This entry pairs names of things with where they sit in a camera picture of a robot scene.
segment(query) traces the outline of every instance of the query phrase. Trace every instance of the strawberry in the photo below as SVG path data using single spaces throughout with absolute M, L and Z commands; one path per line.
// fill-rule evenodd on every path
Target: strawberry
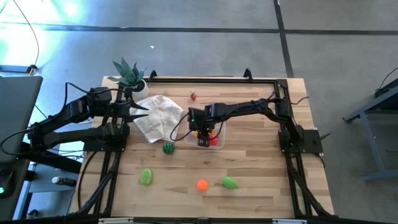
M 195 92 L 193 92 L 193 93 L 191 92 L 191 100 L 195 101 L 196 98 L 197 98 L 197 95 L 195 94 Z

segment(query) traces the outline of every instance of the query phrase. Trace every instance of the bottle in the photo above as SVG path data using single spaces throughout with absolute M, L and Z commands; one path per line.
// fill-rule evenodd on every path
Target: bottle
M 74 179 L 66 178 L 66 177 L 54 177 L 52 179 L 53 184 L 58 185 L 66 185 L 70 187 L 76 186 L 77 181 Z

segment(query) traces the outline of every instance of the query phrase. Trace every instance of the green toy vegetable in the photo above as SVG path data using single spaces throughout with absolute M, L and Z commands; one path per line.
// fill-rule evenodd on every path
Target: green toy vegetable
M 166 154 L 171 154 L 174 152 L 175 146 L 172 142 L 165 142 L 163 144 L 163 152 Z
M 150 169 L 144 169 L 141 174 L 140 182 L 142 185 L 148 186 L 152 180 L 152 171 Z
M 236 181 L 232 177 L 224 177 L 223 185 L 227 189 L 236 189 L 239 188 Z
M 122 76 L 121 78 L 108 77 L 108 79 L 114 82 L 120 82 L 128 86 L 138 86 L 144 76 L 145 69 L 138 72 L 137 63 L 135 63 L 131 69 L 124 58 L 122 58 L 122 64 L 113 62 L 113 65 L 116 67 L 120 76 Z

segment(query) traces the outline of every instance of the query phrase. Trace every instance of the succulent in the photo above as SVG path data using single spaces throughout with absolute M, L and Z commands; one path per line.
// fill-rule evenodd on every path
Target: succulent
M 122 64 L 113 62 L 113 65 L 116 67 L 116 70 L 119 72 L 120 76 L 122 76 L 121 78 L 108 77 L 108 79 L 114 82 L 120 82 L 128 86 L 137 86 L 144 77 L 146 68 L 138 72 L 137 63 L 135 63 L 131 69 L 129 64 L 127 64 L 124 58 L 122 58 Z

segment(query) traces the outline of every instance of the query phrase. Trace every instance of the clear plastic container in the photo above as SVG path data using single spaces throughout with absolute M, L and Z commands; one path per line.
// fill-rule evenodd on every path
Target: clear plastic container
M 216 124 L 213 132 L 215 134 L 218 133 L 220 130 L 221 123 Z M 218 136 L 218 143 L 217 145 L 210 145 L 209 147 L 203 147 L 203 146 L 198 146 L 198 137 L 196 137 L 194 132 L 191 132 L 189 135 L 187 135 L 184 140 L 186 143 L 193 147 L 198 147 L 201 149 L 221 149 L 221 147 L 224 146 L 225 143 L 225 132 L 226 132 L 226 122 L 223 124 L 223 128 L 221 129 L 220 135 Z

